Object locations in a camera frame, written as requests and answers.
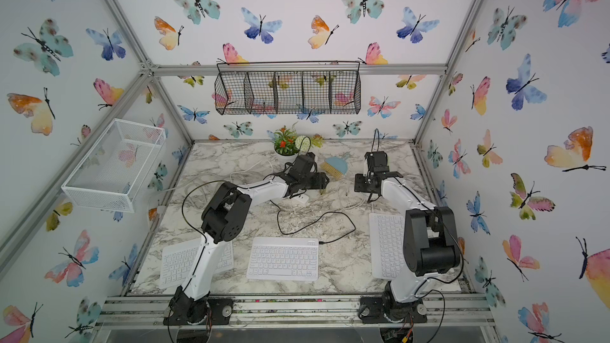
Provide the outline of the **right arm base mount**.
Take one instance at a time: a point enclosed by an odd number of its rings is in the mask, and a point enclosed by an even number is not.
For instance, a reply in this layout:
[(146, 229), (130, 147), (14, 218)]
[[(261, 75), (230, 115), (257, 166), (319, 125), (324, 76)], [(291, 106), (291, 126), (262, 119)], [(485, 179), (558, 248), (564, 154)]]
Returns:
[(379, 296), (360, 298), (357, 317), (364, 324), (404, 323), (408, 325), (426, 323), (427, 309), (422, 300), (399, 303), (392, 292), (385, 291)]

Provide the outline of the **potted artificial plant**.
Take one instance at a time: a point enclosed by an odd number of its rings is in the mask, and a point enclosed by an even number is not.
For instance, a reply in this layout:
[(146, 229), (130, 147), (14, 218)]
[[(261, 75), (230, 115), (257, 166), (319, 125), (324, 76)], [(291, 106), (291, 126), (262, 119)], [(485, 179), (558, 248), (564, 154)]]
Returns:
[(321, 135), (314, 136), (300, 135), (295, 125), (290, 127), (283, 126), (275, 131), (268, 131), (268, 136), (273, 142), (276, 154), (282, 157), (294, 157), (305, 154), (312, 148), (322, 148), (324, 139)]

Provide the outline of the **white keyboard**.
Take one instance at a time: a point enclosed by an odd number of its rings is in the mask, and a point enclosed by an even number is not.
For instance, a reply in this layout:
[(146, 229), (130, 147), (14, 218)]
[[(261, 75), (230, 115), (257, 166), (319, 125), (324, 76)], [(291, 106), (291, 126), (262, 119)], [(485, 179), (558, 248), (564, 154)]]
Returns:
[(404, 217), (369, 215), (369, 237), (373, 278), (395, 279), (406, 266), (403, 257)]
[[(192, 239), (163, 249), (158, 287), (166, 289), (181, 285), (199, 257), (200, 239)], [(223, 249), (214, 276), (234, 269), (234, 247), (229, 242)]]
[(315, 282), (319, 278), (319, 241), (313, 238), (254, 238), (246, 277)]

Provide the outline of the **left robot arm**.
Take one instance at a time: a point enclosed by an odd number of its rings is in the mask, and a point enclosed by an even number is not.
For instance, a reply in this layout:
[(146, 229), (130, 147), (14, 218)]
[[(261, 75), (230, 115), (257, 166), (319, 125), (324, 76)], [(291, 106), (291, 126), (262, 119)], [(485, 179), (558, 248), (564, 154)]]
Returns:
[(211, 281), (225, 246), (243, 230), (250, 208), (262, 203), (290, 198), (304, 190), (324, 189), (330, 180), (318, 170), (315, 154), (298, 155), (284, 170), (255, 184), (238, 185), (224, 181), (203, 210), (200, 245), (190, 274), (174, 294), (189, 302), (210, 294)]

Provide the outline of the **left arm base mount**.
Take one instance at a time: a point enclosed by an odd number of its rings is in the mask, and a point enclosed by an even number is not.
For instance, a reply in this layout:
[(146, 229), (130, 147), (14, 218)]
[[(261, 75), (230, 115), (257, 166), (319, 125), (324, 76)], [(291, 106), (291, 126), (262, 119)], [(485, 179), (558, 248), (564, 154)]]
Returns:
[(170, 299), (164, 326), (228, 326), (234, 300), (205, 295), (199, 300), (189, 298), (179, 286)]

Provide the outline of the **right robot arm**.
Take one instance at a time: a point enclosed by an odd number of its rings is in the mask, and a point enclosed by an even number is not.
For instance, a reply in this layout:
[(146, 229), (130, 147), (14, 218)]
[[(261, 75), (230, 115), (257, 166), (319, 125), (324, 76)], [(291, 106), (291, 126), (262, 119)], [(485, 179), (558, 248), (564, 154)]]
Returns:
[(418, 195), (400, 173), (389, 168), (386, 152), (365, 154), (365, 172), (355, 176), (354, 190), (385, 199), (403, 220), (405, 268), (387, 285), (389, 303), (414, 303), (440, 284), (459, 279), (463, 263), (454, 212)]

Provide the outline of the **white power strip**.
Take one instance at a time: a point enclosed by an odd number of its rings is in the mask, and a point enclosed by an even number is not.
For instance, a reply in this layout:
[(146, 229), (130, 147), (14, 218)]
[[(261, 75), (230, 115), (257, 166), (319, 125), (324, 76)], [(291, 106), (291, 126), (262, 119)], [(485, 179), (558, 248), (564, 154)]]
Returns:
[(288, 199), (292, 206), (306, 206), (309, 202), (309, 196), (305, 194), (296, 195)]

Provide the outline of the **white mesh wall basket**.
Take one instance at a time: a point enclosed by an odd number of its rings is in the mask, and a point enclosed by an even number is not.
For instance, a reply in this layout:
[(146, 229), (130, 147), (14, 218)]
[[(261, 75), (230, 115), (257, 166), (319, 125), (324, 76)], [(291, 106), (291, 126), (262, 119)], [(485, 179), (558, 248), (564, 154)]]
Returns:
[(154, 125), (114, 119), (61, 190), (76, 206), (122, 213), (135, 212), (142, 184), (164, 147), (165, 130)]

